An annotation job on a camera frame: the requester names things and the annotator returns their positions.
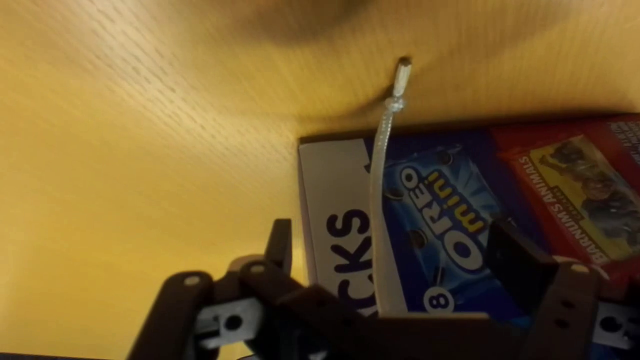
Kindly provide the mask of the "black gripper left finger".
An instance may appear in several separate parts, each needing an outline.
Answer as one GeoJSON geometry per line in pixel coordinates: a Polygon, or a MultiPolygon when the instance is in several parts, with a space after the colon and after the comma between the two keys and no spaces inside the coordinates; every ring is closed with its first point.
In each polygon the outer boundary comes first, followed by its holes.
{"type": "Polygon", "coordinates": [[[165,281],[127,360],[219,360],[247,344],[257,360],[358,360],[368,319],[291,277],[292,223],[272,223],[266,251],[236,258],[221,281],[204,271],[165,281]]]}

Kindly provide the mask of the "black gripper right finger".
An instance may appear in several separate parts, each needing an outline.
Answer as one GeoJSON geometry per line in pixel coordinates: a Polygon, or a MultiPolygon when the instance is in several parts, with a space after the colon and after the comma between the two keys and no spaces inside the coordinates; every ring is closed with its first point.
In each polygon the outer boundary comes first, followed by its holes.
{"type": "Polygon", "coordinates": [[[376,327],[393,360],[640,360],[639,286],[611,294],[594,266],[559,263],[513,223],[489,228],[489,271],[526,312],[526,329],[487,312],[408,314],[387,224],[373,226],[376,327]]]}

